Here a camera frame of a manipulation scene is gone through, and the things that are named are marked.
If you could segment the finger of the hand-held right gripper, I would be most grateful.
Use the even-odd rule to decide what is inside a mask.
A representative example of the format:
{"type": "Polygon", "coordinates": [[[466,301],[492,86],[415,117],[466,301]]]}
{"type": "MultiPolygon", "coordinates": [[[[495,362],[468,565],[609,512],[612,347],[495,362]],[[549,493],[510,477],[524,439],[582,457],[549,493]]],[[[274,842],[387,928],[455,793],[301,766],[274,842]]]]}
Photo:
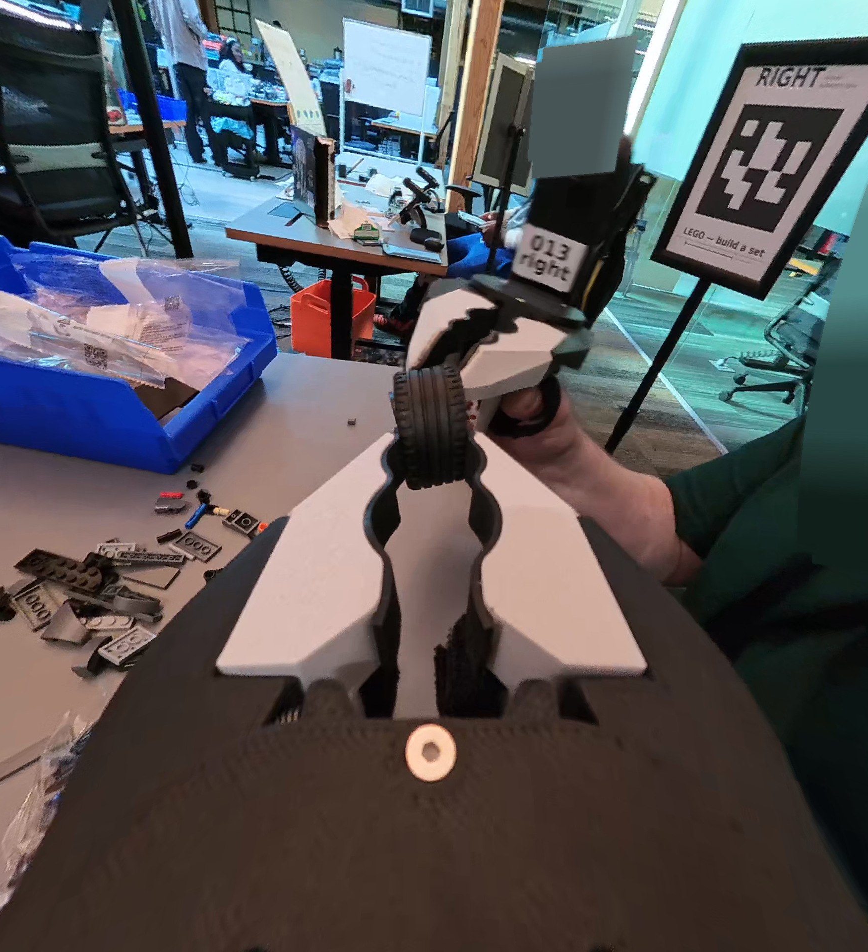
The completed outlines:
{"type": "Polygon", "coordinates": [[[494,331],[462,360],[465,401],[475,405],[538,386],[561,342],[562,331],[547,324],[514,324],[512,330],[494,331]]]}
{"type": "Polygon", "coordinates": [[[498,320],[499,305],[468,288],[429,297],[421,306],[408,343],[404,369],[445,365],[460,370],[498,320]]]}

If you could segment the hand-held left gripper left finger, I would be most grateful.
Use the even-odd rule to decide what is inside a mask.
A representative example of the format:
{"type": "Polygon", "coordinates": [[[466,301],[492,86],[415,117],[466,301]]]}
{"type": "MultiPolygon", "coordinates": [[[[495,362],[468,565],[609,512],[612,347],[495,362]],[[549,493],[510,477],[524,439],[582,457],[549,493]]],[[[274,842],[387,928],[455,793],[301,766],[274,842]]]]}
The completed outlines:
{"type": "Polygon", "coordinates": [[[403,482],[401,443],[384,435],[294,507],[217,672],[334,681],[363,706],[395,704],[401,609],[385,547],[403,482]]]}

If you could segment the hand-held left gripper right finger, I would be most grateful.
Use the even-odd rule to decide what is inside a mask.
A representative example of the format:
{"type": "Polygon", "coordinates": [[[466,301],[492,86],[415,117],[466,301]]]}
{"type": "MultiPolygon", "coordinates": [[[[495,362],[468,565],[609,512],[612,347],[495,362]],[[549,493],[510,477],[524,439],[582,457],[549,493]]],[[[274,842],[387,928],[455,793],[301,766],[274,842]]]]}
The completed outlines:
{"type": "Polygon", "coordinates": [[[488,435],[468,446],[471,525],[484,537],[472,594],[488,670],[531,681],[638,677],[646,660],[576,511],[488,435]]]}

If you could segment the black rubber toy tire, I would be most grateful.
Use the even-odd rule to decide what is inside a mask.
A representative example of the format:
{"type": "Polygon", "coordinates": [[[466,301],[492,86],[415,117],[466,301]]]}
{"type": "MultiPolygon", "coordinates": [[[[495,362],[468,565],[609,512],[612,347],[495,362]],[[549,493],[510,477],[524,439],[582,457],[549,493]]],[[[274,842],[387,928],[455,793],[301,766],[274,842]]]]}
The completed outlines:
{"type": "Polygon", "coordinates": [[[407,486],[463,480],[470,430],[460,372],[443,364],[398,372],[391,401],[407,486]]]}

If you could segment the person's right hand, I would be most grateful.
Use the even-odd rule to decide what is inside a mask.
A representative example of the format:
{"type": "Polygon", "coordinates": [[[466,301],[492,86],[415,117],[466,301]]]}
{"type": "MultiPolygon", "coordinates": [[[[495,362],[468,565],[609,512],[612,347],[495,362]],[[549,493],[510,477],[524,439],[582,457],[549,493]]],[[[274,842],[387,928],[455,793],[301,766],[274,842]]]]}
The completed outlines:
{"type": "Polygon", "coordinates": [[[508,394],[499,409],[514,421],[518,434],[493,438],[578,514],[599,517],[613,496],[615,462],[583,432],[565,395],[542,430],[523,435],[543,421],[545,407],[538,387],[508,394]]]}

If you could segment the small assembly with orange connector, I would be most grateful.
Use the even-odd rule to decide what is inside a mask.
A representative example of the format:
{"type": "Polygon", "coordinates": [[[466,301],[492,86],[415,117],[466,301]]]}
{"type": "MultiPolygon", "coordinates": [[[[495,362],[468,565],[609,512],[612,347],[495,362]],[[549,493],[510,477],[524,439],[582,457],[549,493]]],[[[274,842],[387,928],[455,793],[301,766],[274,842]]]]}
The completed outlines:
{"type": "Polygon", "coordinates": [[[208,506],[206,512],[214,517],[223,520],[223,523],[230,530],[245,536],[248,539],[255,538],[268,527],[264,522],[254,515],[237,508],[227,508],[223,506],[208,506]]]}

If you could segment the orange plastic crate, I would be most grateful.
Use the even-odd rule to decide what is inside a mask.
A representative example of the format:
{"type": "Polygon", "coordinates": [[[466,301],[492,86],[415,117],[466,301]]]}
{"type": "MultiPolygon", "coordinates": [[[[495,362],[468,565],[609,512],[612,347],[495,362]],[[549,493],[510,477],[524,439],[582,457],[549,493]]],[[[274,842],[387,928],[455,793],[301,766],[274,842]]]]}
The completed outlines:
{"type": "MultiPolygon", "coordinates": [[[[373,318],[377,296],[369,282],[361,276],[352,277],[351,340],[373,339],[373,318]]],[[[331,350],[331,279],[325,278],[295,292],[289,299],[290,342],[297,353],[329,359],[331,350]]]]}

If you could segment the grey plate with round holes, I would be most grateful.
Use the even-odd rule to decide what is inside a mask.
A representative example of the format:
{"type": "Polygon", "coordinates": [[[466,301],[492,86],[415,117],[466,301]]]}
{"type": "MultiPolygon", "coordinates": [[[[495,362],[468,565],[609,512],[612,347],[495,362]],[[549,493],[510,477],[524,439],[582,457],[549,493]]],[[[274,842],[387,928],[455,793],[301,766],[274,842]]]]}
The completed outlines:
{"type": "Polygon", "coordinates": [[[192,530],[188,530],[172,540],[169,546],[183,554],[188,560],[203,564],[211,562],[222,551],[219,544],[192,530]]]}

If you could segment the wooden office desk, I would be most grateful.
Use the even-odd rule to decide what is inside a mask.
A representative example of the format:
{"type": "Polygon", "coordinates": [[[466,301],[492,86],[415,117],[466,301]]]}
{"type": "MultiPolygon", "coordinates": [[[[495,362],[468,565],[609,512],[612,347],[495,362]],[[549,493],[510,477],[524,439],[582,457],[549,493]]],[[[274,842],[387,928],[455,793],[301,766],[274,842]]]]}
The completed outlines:
{"type": "Polygon", "coordinates": [[[434,258],[411,258],[408,252],[419,246],[409,232],[381,233],[381,244],[364,245],[339,237],[329,228],[317,226],[301,212],[284,217],[275,213],[285,205],[269,198],[226,225],[228,239],[252,244],[257,260],[268,265],[289,267],[300,264],[323,269],[330,279],[330,356],[349,360],[352,352],[352,279],[380,279],[386,275],[414,272],[442,278],[448,261],[445,249],[434,258]]]}

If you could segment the black computer monitor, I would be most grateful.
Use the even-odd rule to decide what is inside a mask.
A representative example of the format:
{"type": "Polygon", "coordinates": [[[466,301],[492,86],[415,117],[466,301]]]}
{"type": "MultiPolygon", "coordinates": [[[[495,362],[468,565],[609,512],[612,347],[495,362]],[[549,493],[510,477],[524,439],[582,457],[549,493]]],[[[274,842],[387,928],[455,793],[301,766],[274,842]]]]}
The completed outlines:
{"type": "Polygon", "coordinates": [[[473,182],[500,188],[512,140],[510,132],[518,128],[523,135],[516,150],[511,192],[523,198],[529,196],[533,183],[528,146],[534,66],[506,54],[498,55],[472,174],[473,182]]]}

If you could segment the black metal leg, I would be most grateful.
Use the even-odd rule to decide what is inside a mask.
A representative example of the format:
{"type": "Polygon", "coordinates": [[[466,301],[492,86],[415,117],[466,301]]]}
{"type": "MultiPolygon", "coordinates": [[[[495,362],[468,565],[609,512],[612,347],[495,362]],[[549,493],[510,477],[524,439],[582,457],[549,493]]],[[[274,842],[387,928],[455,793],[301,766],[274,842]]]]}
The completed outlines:
{"type": "Polygon", "coordinates": [[[655,358],[652,359],[652,363],[642,376],[639,386],[636,388],[629,403],[621,412],[618,421],[614,425],[605,445],[607,454],[612,455],[615,453],[624,437],[631,430],[634,422],[636,422],[646,397],[665,369],[667,361],[675,351],[679,340],[688,329],[696,310],[700,303],[702,303],[703,297],[709,291],[710,287],[710,280],[699,279],[695,288],[682,305],[678,316],[666,334],[666,338],[660,345],[655,358]]]}

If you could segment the wooden pillar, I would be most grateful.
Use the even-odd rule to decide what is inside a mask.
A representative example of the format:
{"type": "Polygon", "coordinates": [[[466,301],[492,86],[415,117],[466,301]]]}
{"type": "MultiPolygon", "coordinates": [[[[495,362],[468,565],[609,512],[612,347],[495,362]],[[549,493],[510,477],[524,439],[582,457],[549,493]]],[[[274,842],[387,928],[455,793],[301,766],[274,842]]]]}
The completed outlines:
{"type": "Polygon", "coordinates": [[[455,185],[467,184],[474,172],[504,2],[473,1],[469,7],[463,76],[447,178],[447,184],[455,185]]]}

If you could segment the dark upright box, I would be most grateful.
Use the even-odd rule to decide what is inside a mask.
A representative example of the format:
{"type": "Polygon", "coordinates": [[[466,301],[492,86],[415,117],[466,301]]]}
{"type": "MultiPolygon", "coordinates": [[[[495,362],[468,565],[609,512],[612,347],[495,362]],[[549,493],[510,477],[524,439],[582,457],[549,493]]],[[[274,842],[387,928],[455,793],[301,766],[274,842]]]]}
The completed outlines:
{"type": "Polygon", "coordinates": [[[293,205],[322,229],[342,207],[336,176],[336,143],[296,125],[290,127],[293,155],[293,205]]]}

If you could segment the black framed marker sign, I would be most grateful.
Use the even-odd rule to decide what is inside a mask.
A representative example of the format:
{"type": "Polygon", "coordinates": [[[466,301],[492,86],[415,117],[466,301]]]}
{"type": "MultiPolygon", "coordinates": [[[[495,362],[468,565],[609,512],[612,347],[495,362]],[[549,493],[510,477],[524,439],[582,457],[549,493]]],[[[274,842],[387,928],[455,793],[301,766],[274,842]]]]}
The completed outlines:
{"type": "Polygon", "coordinates": [[[868,137],[868,37],[744,44],[651,260],[757,300],[868,137]]]}

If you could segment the grey mesh office chair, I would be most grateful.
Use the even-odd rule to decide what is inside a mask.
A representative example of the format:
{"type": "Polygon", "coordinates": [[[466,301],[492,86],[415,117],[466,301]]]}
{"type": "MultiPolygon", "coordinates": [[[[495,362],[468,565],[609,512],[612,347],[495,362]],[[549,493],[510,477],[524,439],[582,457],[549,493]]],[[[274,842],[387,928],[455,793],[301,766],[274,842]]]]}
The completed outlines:
{"type": "Polygon", "coordinates": [[[738,394],[781,393],[783,403],[802,415],[808,405],[830,297],[842,259],[828,257],[805,294],[770,321],[763,332],[768,351],[745,351],[730,358],[740,372],[733,385],[719,393],[730,403],[738,394]]]}

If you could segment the pile of grey toy bricks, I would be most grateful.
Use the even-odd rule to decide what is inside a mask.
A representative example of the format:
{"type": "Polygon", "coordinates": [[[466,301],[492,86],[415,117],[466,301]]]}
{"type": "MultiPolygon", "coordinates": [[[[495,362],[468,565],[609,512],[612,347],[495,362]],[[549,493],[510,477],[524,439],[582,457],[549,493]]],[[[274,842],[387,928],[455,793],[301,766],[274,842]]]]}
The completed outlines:
{"type": "Polygon", "coordinates": [[[161,593],[185,564],[174,549],[119,539],[82,558],[36,548],[15,565],[16,581],[0,587],[0,624],[18,620],[42,642],[84,649],[72,668],[80,678],[127,671],[154,644],[165,614],[161,593]]]}

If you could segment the white whiteboard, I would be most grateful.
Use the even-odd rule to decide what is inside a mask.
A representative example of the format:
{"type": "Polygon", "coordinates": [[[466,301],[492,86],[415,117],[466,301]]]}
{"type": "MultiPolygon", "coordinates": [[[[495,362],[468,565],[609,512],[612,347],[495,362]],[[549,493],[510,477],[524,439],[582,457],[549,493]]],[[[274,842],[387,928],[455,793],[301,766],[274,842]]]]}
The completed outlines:
{"type": "Polygon", "coordinates": [[[431,129],[429,35],[345,18],[340,80],[340,127],[348,104],[418,119],[418,133],[431,129]]]}

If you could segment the cardboard easel board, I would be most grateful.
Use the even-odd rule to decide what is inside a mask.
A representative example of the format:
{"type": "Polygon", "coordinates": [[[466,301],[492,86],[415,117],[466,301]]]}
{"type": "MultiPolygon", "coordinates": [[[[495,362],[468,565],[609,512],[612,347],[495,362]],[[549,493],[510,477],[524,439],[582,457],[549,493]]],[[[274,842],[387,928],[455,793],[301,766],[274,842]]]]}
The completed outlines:
{"type": "Polygon", "coordinates": [[[328,137],[321,104],[289,32],[256,20],[261,40],[285,87],[289,123],[311,134],[328,137]]]}

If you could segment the blue plastic bin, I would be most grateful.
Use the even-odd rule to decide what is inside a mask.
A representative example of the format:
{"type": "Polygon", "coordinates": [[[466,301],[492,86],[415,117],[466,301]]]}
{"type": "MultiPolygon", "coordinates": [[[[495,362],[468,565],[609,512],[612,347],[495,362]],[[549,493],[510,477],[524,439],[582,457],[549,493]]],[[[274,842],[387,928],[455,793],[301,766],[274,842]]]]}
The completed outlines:
{"type": "MultiPolygon", "coordinates": [[[[13,249],[117,258],[53,244],[17,248],[0,236],[0,259],[13,249]]],[[[210,261],[170,262],[205,270],[210,261]]],[[[232,263],[215,262],[232,268],[249,292],[249,304],[236,314],[237,330],[247,332],[249,342],[225,373],[200,390],[172,382],[160,388],[0,358],[0,443],[138,470],[178,470],[278,353],[261,291],[239,280],[232,263]]]]}

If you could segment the clear bag of small parts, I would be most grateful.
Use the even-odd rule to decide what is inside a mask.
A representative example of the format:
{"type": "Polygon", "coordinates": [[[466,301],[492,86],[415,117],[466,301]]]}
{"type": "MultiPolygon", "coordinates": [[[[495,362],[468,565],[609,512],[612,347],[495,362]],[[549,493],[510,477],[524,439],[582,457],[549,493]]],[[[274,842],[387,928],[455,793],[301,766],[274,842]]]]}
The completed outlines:
{"type": "Polygon", "coordinates": [[[94,720],[66,715],[41,748],[31,786],[1,839],[1,903],[9,900],[45,838],[94,726],[94,720]]]}

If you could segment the clear plastic bags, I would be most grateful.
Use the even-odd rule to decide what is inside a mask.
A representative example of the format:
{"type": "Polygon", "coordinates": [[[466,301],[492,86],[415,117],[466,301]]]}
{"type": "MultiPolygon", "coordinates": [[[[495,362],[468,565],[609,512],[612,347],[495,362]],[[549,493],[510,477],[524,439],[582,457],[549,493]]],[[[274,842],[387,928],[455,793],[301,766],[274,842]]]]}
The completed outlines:
{"type": "Polygon", "coordinates": [[[163,388],[202,389],[248,345],[226,263],[11,251],[0,259],[0,358],[163,388]]]}

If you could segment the black mesh office chair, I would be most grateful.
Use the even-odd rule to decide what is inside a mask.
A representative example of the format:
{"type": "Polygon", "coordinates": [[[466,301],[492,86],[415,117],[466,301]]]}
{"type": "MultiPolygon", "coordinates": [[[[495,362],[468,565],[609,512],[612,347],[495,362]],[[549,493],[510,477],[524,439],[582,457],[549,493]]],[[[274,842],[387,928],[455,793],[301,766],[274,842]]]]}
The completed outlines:
{"type": "Polygon", "coordinates": [[[0,2],[0,235],[75,248],[138,210],[109,134],[98,30],[0,2]]]}

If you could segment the black post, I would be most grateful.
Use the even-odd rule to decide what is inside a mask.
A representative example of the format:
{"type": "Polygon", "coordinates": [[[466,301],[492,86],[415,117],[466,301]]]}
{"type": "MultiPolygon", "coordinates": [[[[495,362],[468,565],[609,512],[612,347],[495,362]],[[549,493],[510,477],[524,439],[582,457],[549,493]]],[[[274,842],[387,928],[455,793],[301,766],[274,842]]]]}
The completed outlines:
{"type": "Polygon", "coordinates": [[[163,117],[149,68],[141,22],[134,2],[111,1],[114,22],[120,34],[127,76],[137,98],[142,131],[163,202],[164,217],[178,259],[193,259],[185,213],[172,165],[163,117]]]}

